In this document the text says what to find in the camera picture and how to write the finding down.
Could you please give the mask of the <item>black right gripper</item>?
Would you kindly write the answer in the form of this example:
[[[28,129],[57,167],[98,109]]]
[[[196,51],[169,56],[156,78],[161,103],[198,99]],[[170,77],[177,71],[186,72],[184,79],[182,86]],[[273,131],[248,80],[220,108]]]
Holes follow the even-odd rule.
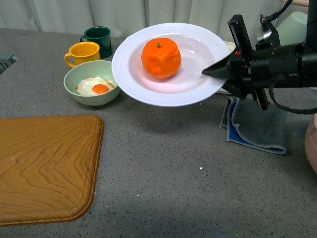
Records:
[[[228,22],[236,50],[202,70],[201,74],[217,79],[228,79],[223,89],[239,99],[251,94],[261,110],[267,110],[269,101],[265,89],[299,87],[301,60],[305,44],[269,47],[253,50],[241,15]]]

